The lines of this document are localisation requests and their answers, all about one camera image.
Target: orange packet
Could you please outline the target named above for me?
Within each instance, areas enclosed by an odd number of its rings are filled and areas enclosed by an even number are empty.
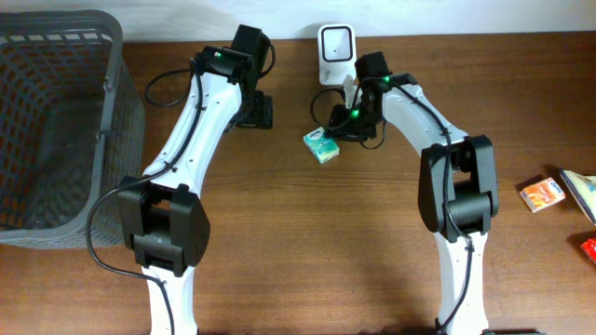
[[[521,198],[525,201],[533,213],[540,209],[550,207],[565,198],[565,193],[552,178],[545,179],[530,185],[520,192]]]

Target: table surface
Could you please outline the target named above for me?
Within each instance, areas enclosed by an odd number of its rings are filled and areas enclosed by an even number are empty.
[[[359,38],[383,50],[429,100],[494,144],[501,208],[484,255],[491,328],[591,334],[596,266],[579,245],[596,231],[569,197],[530,213],[516,190],[558,168],[596,174],[596,33]],[[125,45],[139,92],[187,66],[202,43]],[[278,62],[259,89],[274,98],[272,130],[235,129],[211,161],[202,201],[210,244],[195,276],[195,317],[215,334],[407,333],[433,326],[440,305],[437,247],[416,204],[419,159],[399,132],[368,151],[340,143],[320,165],[303,144],[321,89],[315,40],[275,41]],[[187,77],[156,87],[183,92]],[[318,105],[321,118],[335,98]],[[143,165],[182,106],[145,103]],[[140,270],[123,247],[111,264]],[[0,333],[147,334],[146,284],[95,265],[86,250],[0,247]]]

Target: white backdrop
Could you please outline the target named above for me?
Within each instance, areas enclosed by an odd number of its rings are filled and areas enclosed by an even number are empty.
[[[240,23],[271,38],[596,30],[596,0],[0,0],[2,11],[101,9],[128,41],[230,40]]]

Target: robotic arm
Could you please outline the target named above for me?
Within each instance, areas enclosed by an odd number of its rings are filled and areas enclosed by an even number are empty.
[[[272,127],[272,100],[255,90],[266,74],[263,67],[270,47],[261,30],[241,25],[230,48],[205,47],[197,54],[191,60],[195,74],[183,112],[143,173],[156,177],[118,193],[125,245],[134,250],[142,272],[164,283],[167,292],[163,295],[148,280],[152,335],[173,333],[170,318],[177,334],[197,334],[193,277],[210,236],[199,199],[201,187],[229,124]],[[135,181],[126,177],[122,184]]]
[[[443,334],[479,335],[488,328],[482,253],[498,211],[493,146],[485,136],[469,137],[447,121],[411,75],[387,69],[381,52],[363,56],[356,68],[360,84],[345,87],[343,94],[353,103],[333,108],[326,136],[363,142],[376,136],[382,121],[404,134],[421,157],[418,207],[439,248],[437,328]],[[469,180],[454,183],[454,171],[469,172]]]

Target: gray plastic bin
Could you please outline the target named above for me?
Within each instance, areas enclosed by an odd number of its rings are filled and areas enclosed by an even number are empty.
[[[0,14],[0,243],[81,248],[141,168],[144,110],[107,13]],[[115,200],[94,245],[122,240]]]

